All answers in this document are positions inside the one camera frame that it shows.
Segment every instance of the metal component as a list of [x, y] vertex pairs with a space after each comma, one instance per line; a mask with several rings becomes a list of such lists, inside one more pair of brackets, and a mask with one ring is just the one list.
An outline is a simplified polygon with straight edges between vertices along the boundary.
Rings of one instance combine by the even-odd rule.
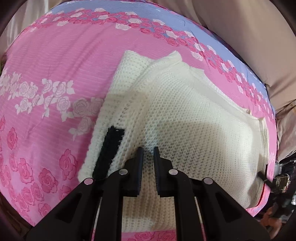
[[205, 183], [205, 184], [208, 184], [208, 185], [211, 185], [211, 184], [213, 183], [213, 179], [211, 179], [211, 178], [209, 178], [209, 177], [206, 177], [206, 178], [204, 179], [204, 183]]
[[126, 175], [128, 173], [127, 169], [120, 169], [119, 174], [120, 175]]
[[169, 170], [168, 172], [169, 172], [169, 174], [171, 174], [171, 175], [177, 175], [177, 174], [178, 174], [178, 170], [176, 170], [176, 169], [171, 169], [171, 170]]
[[91, 185], [93, 182], [94, 182], [94, 180], [92, 178], [87, 178], [84, 180], [85, 185]]

